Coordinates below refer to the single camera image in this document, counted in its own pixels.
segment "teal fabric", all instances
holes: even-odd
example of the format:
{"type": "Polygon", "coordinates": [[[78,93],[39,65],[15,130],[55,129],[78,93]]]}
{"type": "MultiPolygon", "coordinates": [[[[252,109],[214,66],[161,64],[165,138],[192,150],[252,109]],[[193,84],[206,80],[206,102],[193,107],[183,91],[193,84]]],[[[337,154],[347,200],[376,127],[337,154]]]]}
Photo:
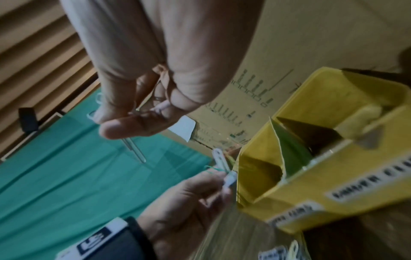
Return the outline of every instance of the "teal fabric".
{"type": "Polygon", "coordinates": [[[140,164],[86,118],[94,95],[0,165],[0,259],[54,259],[117,216],[137,217],[210,159],[162,135],[134,138],[140,164]]]}

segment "wrist strap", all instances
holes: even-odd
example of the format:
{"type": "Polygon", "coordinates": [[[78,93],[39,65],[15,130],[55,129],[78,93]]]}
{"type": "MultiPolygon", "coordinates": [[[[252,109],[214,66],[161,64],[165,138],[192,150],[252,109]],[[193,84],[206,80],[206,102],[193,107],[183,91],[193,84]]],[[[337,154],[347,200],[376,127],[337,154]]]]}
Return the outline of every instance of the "wrist strap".
{"type": "Polygon", "coordinates": [[[133,234],[133,237],[139,243],[141,250],[146,256],[146,259],[147,260],[157,260],[157,256],[155,255],[153,245],[147,238],[144,231],[138,225],[137,221],[133,217],[127,217],[124,220],[127,222],[128,228],[130,232],[133,234]]]}

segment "white paper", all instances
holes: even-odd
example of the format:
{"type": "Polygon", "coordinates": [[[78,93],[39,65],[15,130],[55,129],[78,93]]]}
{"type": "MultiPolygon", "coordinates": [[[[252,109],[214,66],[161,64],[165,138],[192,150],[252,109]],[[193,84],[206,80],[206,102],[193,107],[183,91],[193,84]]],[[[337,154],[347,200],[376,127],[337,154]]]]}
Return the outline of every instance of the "white paper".
{"type": "Polygon", "coordinates": [[[182,116],[177,123],[170,126],[168,129],[188,142],[195,126],[196,121],[192,120],[188,116],[182,116]]]}

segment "skin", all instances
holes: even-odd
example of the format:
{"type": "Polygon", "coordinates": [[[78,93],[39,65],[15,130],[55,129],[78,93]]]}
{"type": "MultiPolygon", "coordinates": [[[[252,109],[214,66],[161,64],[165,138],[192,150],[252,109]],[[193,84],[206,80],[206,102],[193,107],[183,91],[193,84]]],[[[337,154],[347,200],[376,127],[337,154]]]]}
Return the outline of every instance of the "skin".
{"type": "Polygon", "coordinates": [[[167,190],[137,219],[159,260],[187,259],[231,200],[224,172],[201,172],[167,190]]]}
{"type": "Polygon", "coordinates": [[[263,0],[61,0],[101,82],[108,139],[149,136],[212,101],[253,37],[263,0]],[[138,115],[134,106],[148,102],[138,115]]]}

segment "small yellow container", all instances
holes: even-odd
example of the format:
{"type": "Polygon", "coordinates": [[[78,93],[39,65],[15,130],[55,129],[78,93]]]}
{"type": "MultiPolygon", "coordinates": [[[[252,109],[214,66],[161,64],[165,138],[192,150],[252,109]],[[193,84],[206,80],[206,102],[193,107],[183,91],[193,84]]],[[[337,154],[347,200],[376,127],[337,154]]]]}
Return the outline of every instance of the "small yellow container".
{"type": "Polygon", "coordinates": [[[315,159],[281,181],[281,149],[267,122],[238,157],[241,211],[294,233],[411,196],[407,86],[321,68],[273,120],[315,159]]]}

